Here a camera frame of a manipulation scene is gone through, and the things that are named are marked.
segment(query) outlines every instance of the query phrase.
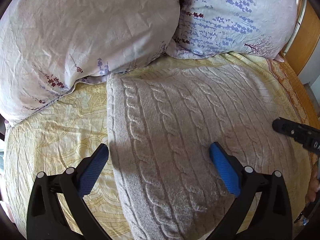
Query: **floral pillowcase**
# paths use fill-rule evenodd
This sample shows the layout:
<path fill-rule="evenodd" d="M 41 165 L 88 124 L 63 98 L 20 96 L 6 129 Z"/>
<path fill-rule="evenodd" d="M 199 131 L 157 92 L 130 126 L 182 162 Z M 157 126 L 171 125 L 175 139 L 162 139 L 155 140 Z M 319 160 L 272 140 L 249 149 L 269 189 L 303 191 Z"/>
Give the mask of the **floral pillowcase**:
<path fill-rule="evenodd" d="M 199 59 L 234 51 L 274 59 L 295 27 L 296 0 L 182 0 L 167 54 Z"/>

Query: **tree print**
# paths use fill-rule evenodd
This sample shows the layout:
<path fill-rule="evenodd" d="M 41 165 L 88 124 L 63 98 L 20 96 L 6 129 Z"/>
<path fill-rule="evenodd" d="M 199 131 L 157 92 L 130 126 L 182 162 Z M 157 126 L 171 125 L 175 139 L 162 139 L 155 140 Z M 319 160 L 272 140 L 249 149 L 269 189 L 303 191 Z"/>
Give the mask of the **tree print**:
<path fill-rule="evenodd" d="M 75 64 L 75 68 L 77 69 L 77 72 L 83 73 L 82 68 L 79 68 L 75 62 L 75 60 L 73 59 L 73 57 L 71 56 L 71 54 L 69 54 L 70 57 L 72 58 L 73 63 Z"/>
<path fill-rule="evenodd" d="M 245 43 L 244 46 L 248 46 L 251 49 L 248 54 L 257 54 L 262 57 L 267 57 L 273 51 L 273 44 L 270 41 L 271 38 L 271 36 L 265 37 L 262 35 L 262 37 L 260 37 L 256 43 Z"/>

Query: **cable knit pattern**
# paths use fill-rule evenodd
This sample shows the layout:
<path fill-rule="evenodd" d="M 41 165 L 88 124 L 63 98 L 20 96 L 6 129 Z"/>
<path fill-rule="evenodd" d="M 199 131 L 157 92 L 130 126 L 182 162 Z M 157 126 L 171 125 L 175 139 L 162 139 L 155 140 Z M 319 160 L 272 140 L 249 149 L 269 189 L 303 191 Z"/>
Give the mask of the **cable knit pattern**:
<path fill-rule="evenodd" d="M 135 239 L 199 239 L 232 201 L 209 158 L 218 141 L 258 172 L 297 170 L 263 83 L 235 65 L 111 74 L 108 135 L 116 184 Z"/>

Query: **pillow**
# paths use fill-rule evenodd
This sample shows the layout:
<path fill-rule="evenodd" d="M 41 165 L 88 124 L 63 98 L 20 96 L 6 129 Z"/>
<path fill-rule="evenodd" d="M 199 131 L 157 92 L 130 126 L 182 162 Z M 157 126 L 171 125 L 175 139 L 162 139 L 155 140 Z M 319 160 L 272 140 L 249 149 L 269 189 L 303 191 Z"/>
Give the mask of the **pillow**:
<path fill-rule="evenodd" d="M 0 114 L 15 125 L 76 81 L 146 66 L 179 13 L 179 0 L 13 0 L 0 20 Z"/>
<path fill-rule="evenodd" d="M 167 54 L 200 59 L 234 51 L 274 59 L 290 39 L 296 0 L 182 0 Z"/>

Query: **bed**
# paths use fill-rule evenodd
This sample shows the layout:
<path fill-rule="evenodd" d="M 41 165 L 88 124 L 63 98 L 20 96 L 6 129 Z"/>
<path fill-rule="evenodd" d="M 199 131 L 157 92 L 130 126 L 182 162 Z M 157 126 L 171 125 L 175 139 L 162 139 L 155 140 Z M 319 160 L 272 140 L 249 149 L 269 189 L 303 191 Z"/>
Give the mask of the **bed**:
<path fill-rule="evenodd" d="M 287 62 L 233 52 L 201 60 L 178 60 L 165 55 L 126 75 L 142 76 L 176 66 L 219 67 L 227 63 L 253 70 L 271 91 L 282 117 L 319 128 L 306 91 Z M 79 83 L 72 94 L 7 130 L 6 187 L 15 223 L 22 234 L 26 234 L 28 199 L 36 174 L 40 171 L 58 174 L 67 167 L 75 167 L 82 158 L 90 156 L 100 143 L 108 142 L 106 101 L 105 83 Z M 298 173 L 287 183 L 287 187 L 295 219 L 304 207 L 308 187 L 306 181 L 309 180 L 315 157 L 301 145 L 295 142 L 292 145 L 298 162 Z M 59 198 L 69 225 L 79 232 L 65 200 L 61 196 Z M 119 202 L 110 159 L 91 194 L 85 196 L 84 200 L 113 239 L 133 239 Z M 248 226 L 252 215 L 251 210 L 241 229 Z"/>

